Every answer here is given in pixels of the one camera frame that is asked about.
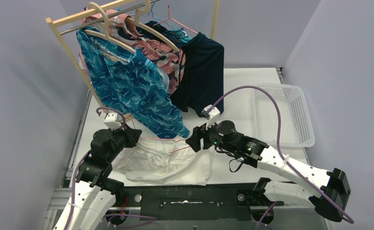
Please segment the blue shark print shorts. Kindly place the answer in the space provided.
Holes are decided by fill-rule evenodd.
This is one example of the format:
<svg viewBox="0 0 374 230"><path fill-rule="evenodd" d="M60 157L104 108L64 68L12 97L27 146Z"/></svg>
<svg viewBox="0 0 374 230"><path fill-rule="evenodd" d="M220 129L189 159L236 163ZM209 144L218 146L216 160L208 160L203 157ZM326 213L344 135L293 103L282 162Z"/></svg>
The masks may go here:
<svg viewBox="0 0 374 230"><path fill-rule="evenodd" d="M163 74L141 50L129 52L105 39L76 32L81 63L103 105L130 113L159 138L186 138L190 132L171 102Z"/></svg>

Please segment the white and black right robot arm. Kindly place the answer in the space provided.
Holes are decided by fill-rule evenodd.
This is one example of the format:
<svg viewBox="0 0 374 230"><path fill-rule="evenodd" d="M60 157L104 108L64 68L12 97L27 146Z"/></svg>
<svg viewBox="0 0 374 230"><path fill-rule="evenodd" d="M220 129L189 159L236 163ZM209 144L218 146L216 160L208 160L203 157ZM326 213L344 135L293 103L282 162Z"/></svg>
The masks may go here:
<svg viewBox="0 0 374 230"><path fill-rule="evenodd" d="M283 202L313 207L322 217L334 221L354 220L345 213L351 188L344 171L334 168L324 170L281 154L265 142L236 131L232 121L197 126L186 143L195 151L214 146L242 164L269 171L285 178L286 182L274 182L260 178L253 189L258 204Z"/></svg>

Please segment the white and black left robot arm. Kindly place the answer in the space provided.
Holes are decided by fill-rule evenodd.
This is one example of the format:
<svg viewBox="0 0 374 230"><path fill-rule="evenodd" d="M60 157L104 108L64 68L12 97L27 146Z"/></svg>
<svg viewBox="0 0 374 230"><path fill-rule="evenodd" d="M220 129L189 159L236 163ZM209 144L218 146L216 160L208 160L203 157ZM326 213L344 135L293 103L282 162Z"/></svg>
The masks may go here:
<svg viewBox="0 0 374 230"><path fill-rule="evenodd" d="M109 208L126 200L124 183L109 175L118 154L135 147L141 134L128 125L93 134L91 149L73 172L71 196L54 229L94 230Z"/></svg>

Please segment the white shorts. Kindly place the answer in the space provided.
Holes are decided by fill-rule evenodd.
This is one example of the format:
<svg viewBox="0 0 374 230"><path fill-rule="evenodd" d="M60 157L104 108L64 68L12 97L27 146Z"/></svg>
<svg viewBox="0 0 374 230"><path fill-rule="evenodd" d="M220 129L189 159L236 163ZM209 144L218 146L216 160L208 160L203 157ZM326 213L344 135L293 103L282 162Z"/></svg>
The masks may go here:
<svg viewBox="0 0 374 230"><path fill-rule="evenodd" d="M113 171L122 173L132 182L161 185L206 185L214 152L185 147L181 142L139 139L133 148L123 149L112 162Z"/></svg>

